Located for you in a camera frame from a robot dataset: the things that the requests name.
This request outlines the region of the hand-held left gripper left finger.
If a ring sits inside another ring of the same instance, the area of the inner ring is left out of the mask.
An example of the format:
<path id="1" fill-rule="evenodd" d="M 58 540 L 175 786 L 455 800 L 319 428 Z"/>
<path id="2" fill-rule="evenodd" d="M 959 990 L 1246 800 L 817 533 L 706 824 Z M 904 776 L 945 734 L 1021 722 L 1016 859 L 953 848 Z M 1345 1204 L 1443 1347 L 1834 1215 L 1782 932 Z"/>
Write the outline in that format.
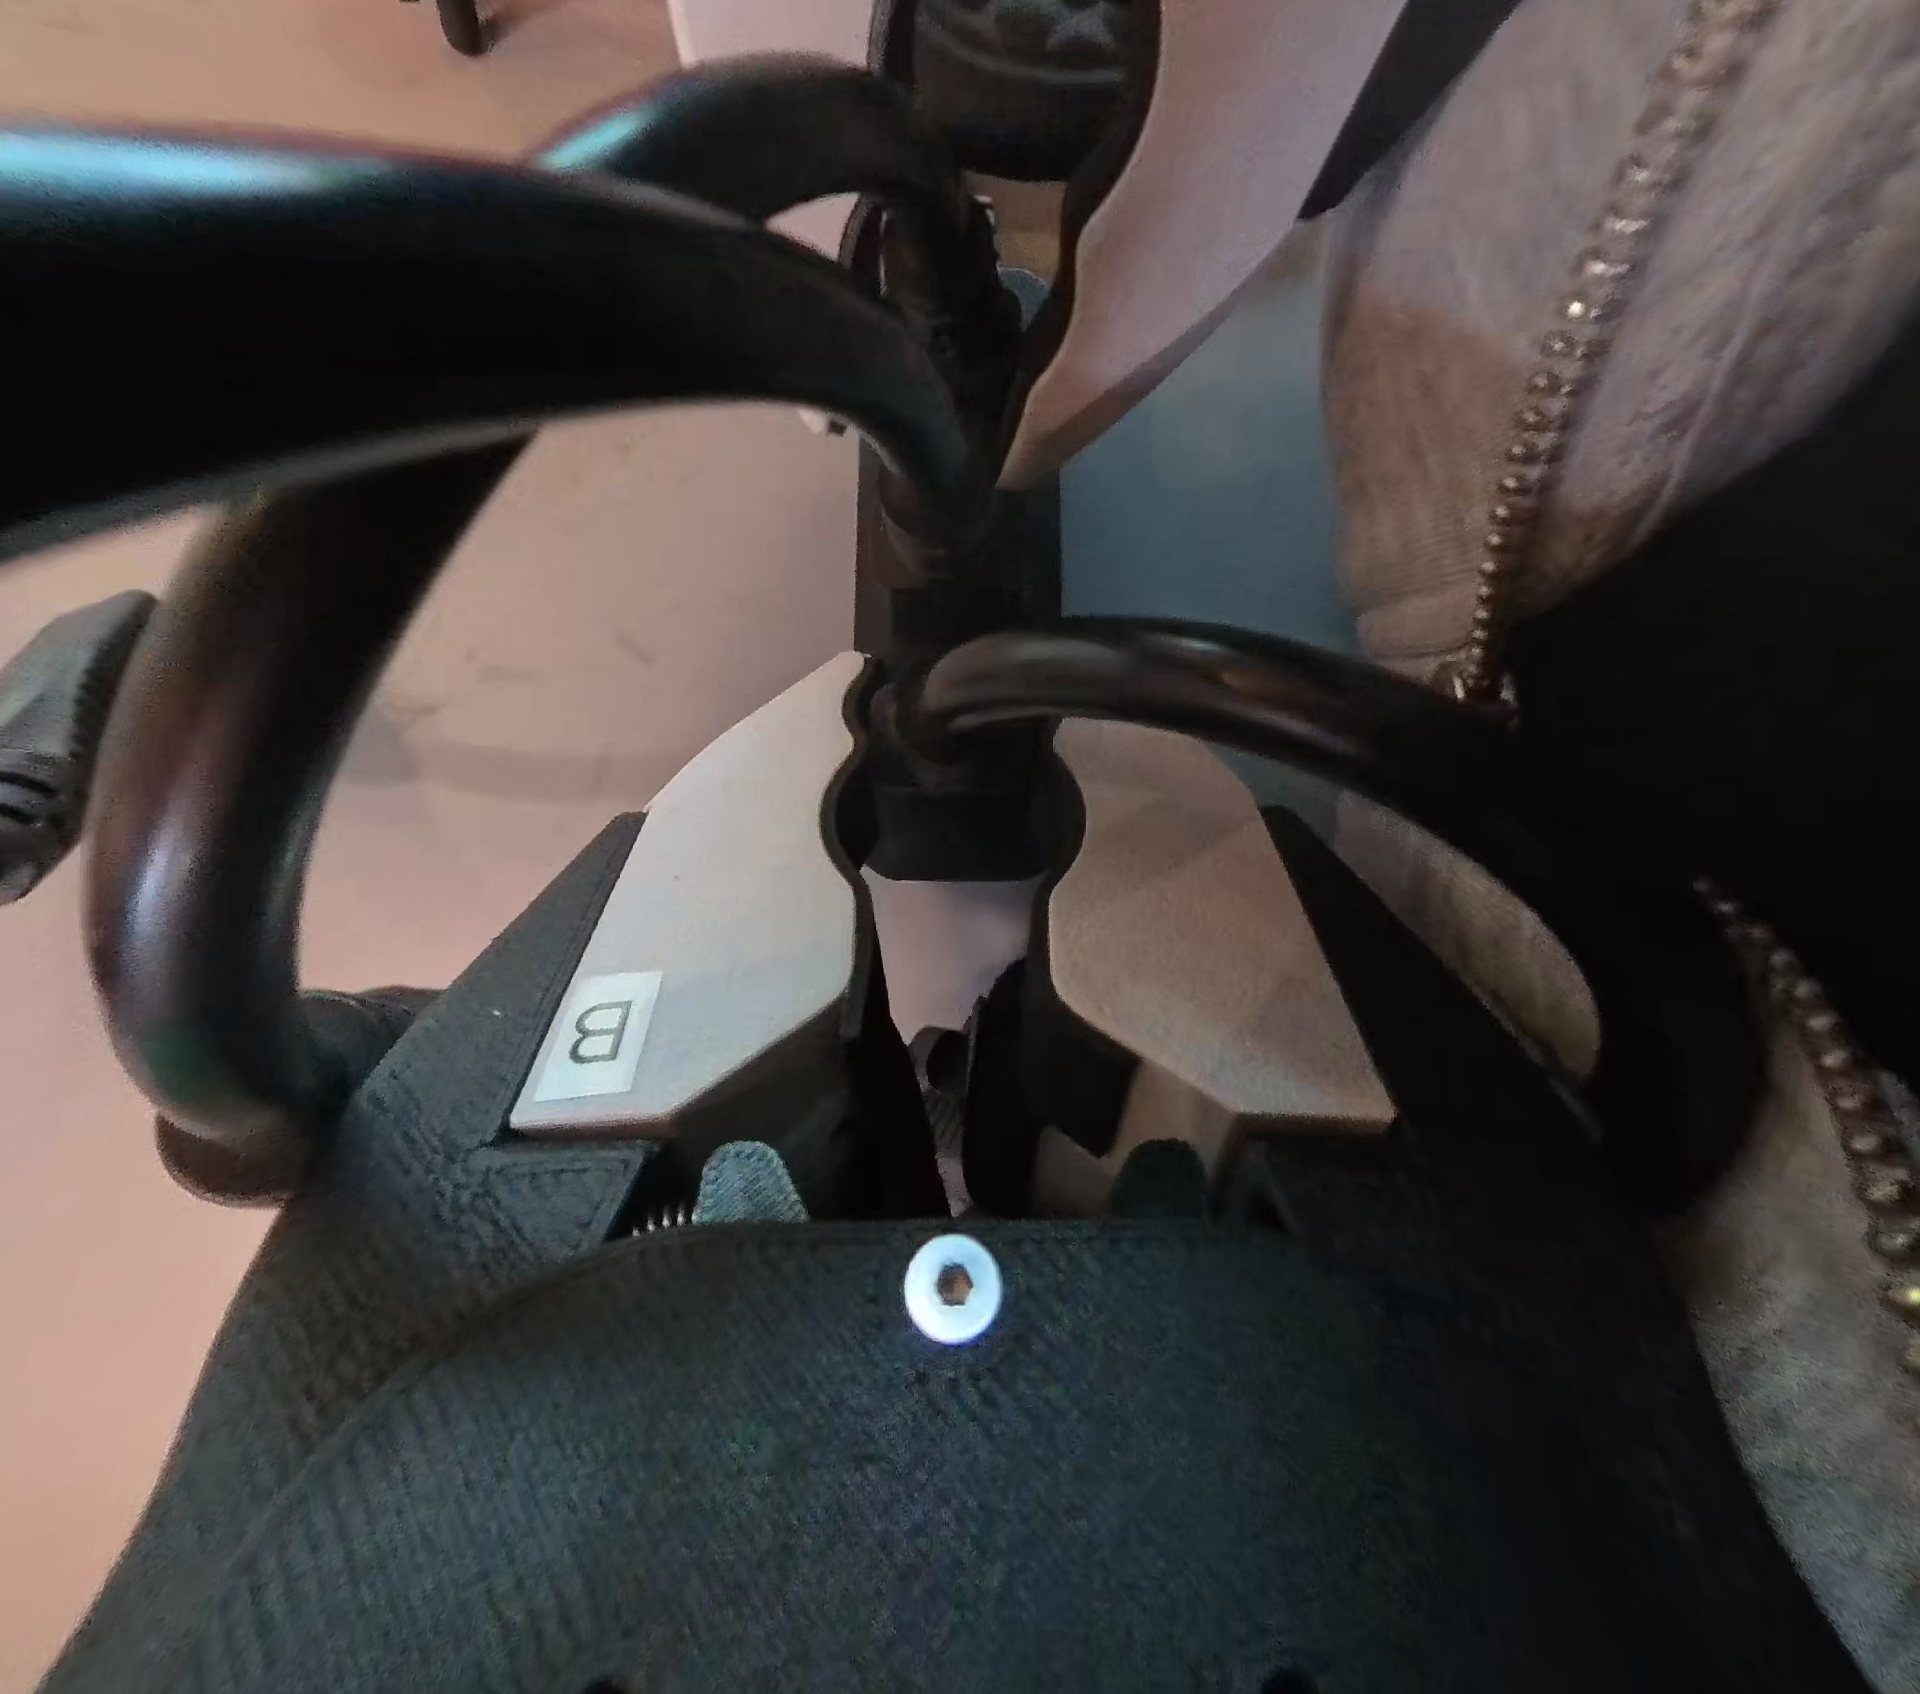
<path id="1" fill-rule="evenodd" d="M 771 1077 L 852 980 L 827 791 L 852 758 L 852 651 L 706 740 L 651 805 L 559 986 L 510 1135 L 686 1135 Z"/>

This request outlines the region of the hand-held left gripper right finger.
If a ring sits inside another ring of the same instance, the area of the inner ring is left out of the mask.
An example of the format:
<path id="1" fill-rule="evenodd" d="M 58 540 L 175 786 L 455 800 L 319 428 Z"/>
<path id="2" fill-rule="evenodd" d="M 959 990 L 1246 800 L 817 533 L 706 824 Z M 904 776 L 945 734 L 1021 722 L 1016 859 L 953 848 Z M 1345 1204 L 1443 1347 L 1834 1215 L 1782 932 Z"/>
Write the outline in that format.
<path id="1" fill-rule="evenodd" d="M 1047 986 L 1121 1048 L 1116 1135 L 1387 1128 L 1252 786 L 1188 734 L 1055 753 L 1084 843 L 1047 897 Z"/>

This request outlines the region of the black power strip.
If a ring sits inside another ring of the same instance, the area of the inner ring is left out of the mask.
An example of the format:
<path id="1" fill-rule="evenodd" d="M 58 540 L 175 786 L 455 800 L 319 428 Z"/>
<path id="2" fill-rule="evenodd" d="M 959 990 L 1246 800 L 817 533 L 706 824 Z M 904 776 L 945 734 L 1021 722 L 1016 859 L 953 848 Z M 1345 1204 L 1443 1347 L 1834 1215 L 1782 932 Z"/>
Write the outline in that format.
<path id="1" fill-rule="evenodd" d="M 986 309 L 986 280 L 945 313 L 927 280 L 912 219 L 860 201 L 842 234 L 842 261 L 901 297 L 940 359 L 968 424 L 999 413 L 1016 379 L 1016 337 L 1047 304 L 1047 280 L 1003 267 L 1007 309 Z M 1047 628 L 1062 614 L 1062 485 L 999 493 L 986 535 L 953 562 L 918 562 L 891 533 L 885 463 L 860 448 L 852 503 L 852 651 L 876 665 L 860 696 L 871 848 L 867 868 L 894 883 L 1016 883 L 1042 872 L 1047 824 L 1039 818 L 1042 722 L 1021 718 L 986 730 L 959 762 L 920 762 L 891 730 L 885 693 L 936 665 L 945 651 L 1003 633 Z"/>

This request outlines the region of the grey zip hoodie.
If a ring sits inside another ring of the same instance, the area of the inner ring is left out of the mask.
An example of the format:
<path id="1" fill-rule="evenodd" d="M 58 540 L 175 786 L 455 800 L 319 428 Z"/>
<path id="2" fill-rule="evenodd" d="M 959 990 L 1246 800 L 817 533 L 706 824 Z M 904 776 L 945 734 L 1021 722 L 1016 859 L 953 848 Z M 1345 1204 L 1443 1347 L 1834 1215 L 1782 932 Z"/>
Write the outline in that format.
<path id="1" fill-rule="evenodd" d="M 1327 432 L 1377 665 L 1499 722 L 1725 975 L 1664 1226 L 1782 1586 L 1737 1691 L 1916 1691 L 1916 1077 L 1801 953 L 1523 734 L 1507 640 L 1806 438 L 1916 326 L 1916 0 L 1523 0 L 1335 209 Z"/>

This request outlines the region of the black shirt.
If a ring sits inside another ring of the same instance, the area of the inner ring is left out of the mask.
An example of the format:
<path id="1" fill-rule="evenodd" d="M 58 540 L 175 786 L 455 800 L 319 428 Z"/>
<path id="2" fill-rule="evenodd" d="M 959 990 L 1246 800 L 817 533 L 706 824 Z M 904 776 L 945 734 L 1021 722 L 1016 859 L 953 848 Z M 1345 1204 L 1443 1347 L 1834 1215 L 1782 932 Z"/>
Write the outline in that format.
<path id="1" fill-rule="evenodd" d="M 1523 734 L 1765 918 L 1879 1064 L 1920 1021 L 1920 343 L 1507 640 Z"/>

